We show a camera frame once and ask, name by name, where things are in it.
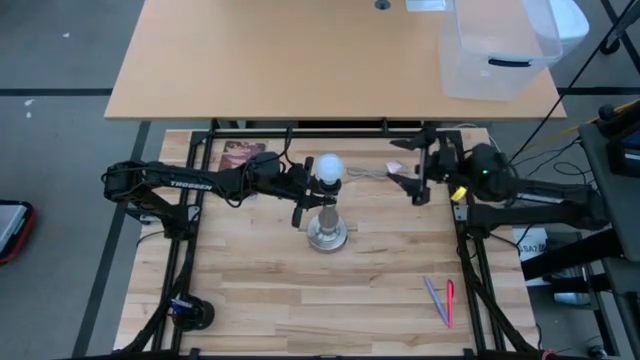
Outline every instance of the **wooden table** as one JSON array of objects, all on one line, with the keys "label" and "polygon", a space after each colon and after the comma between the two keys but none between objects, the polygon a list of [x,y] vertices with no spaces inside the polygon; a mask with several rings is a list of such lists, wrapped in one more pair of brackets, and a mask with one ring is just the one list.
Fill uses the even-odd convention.
[{"label": "wooden table", "polygon": [[[528,120],[558,99],[548,70],[510,102],[445,96],[443,14],[391,3],[146,1],[105,116]],[[553,114],[564,116],[562,106]]]},{"label": "wooden table", "polygon": [[[160,160],[184,166],[190,136],[191,131],[169,130]],[[463,130],[463,138],[467,149],[489,140],[482,129]],[[277,152],[283,146],[282,140],[250,141]],[[331,149],[347,167],[418,162],[417,152],[388,141],[294,138],[290,155],[303,162]],[[214,141],[212,170],[218,169],[224,143]],[[205,196],[191,292],[212,302],[217,313],[209,328],[184,334],[183,352],[198,347],[204,354],[461,355],[463,348],[474,347],[446,187],[434,185],[432,201],[414,207],[390,181],[349,176],[343,181],[338,210],[350,239],[329,255],[314,251],[306,239],[306,226],[318,209],[304,216],[298,230],[290,226],[292,202],[258,195],[231,209],[215,195]],[[158,193],[178,202],[176,189]],[[160,229],[144,226],[142,235]],[[511,239],[510,228],[497,233]],[[535,344],[535,320],[516,250],[493,239],[485,243],[498,303]],[[169,245],[161,235],[140,244],[115,348],[131,341],[155,309]],[[454,281],[453,329],[441,320],[423,276],[445,301],[446,281]],[[492,347],[486,310],[481,309]],[[170,337],[165,336],[165,348]]]}]

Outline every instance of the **floor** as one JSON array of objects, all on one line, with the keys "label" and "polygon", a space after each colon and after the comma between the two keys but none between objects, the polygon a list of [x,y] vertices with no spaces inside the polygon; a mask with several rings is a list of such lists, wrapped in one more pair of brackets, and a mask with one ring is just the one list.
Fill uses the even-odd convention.
[{"label": "floor", "polygon": [[[1,88],[110,88],[114,85],[142,0],[0,0]],[[612,0],[618,12],[627,0]],[[600,1],[578,0],[591,33],[553,70],[566,86],[611,26]],[[629,29],[640,46],[640,25]],[[598,55],[577,86],[637,86],[640,74],[625,51]],[[593,118],[599,106],[633,96],[570,96],[569,118],[548,124],[538,139]],[[0,269],[0,353],[3,358],[54,359],[73,349],[89,298],[114,205],[102,198],[100,174],[128,159],[138,124],[107,122],[106,97],[0,97],[0,198],[26,200],[40,210],[37,226],[19,259]],[[502,150],[513,153],[537,123],[489,124]],[[204,121],[152,125],[143,159],[157,158],[167,128],[205,128]],[[537,166],[523,164],[520,173]],[[580,149],[558,160],[587,169]],[[573,182],[551,166],[535,177]],[[111,350],[135,254],[139,226],[125,220],[89,354]],[[543,345],[584,355],[597,334],[590,312],[560,306],[545,289],[531,290]],[[606,299],[615,314],[612,299]],[[619,319],[622,358],[631,358]]]}]

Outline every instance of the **marker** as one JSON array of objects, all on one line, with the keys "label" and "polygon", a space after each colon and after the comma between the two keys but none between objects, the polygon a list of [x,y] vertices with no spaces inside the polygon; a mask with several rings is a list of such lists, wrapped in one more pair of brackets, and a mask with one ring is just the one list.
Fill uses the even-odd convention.
[{"label": "marker", "polygon": [[431,281],[429,281],[429,279],[427,279],[427,277],[424,277],[424,283],[425,285],[427,285],[427,288],[429,289],[429,292],[431,293],[431,297],[433,298],[433,302],[436,304],[436,307],[438,308],[438,312],[440,313],[440,316],[442,317],[442,321],[444,321],[445,325],[449,325],[447,323],[447,315],[444,313],[444,310],[442,309],[442,304],[440,304],[440,299],[438,299],[438,294],[436,293],[436,289],[434,289],[433,284],[431,284]]},{"label": "marker", "polygon": [[447,312],[449,313],[449,329],[453,329],[453,281],[447,280]]}]

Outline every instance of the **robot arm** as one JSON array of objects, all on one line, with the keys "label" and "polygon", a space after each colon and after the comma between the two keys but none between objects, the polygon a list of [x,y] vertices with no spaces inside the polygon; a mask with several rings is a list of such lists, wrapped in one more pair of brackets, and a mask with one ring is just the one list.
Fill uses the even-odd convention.
[{"label": "robot arm", "polygon": [[[436,140],[440,149],[428,155],[429,146]],[[488,237],[489,232],[500,225],[565,223],[598,230],[608,224],[602,198],[591,186],[520,179],[506,156],[491,145],[476,145],[465,153],[468,156],[458,159],[447,138],[438,136],[433,128],[425,128],[413,139],[394,140],[391,144],[421,150],[421,163],[416,167],[418,179],[388,174],[412,197],[414,205],[429,201],[427,180],[454,185],[463,195],[471,192],[487,202],[522,199],[548,204],[504,209],[484,204],[458,207],[460,216],[467,220],[469,232],[474,232],[472,235]]]},{"label": "robot arm", "polygon": [[161,162],[126,161],[110,166],[102,176],[104,196],[114,202],[128,202],[162,222],[165,237],[189,239],[193,236],[188,206],[169,204],[153,192],[158,187],[204,190],[224,198],[229,206],[239,207],[254,193],[296,202],[292,225],[300,226],[302,211],[335,204],[324,196],[319,181],[311,176],[313,158],[305,164],[286,165],[274,152],[256,155],[235,169],[219,172],[186,169]]}]

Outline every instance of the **white light bulb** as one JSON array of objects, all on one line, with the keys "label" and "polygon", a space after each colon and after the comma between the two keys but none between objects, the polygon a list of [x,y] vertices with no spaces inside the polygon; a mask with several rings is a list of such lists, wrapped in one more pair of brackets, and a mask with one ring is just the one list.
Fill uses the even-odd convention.
[{"label": "white light bulb", "polygon": [[344,174],[344,164],[336,154],[325,154],[318,159],[318,178],[327,185],[333,185]]}]

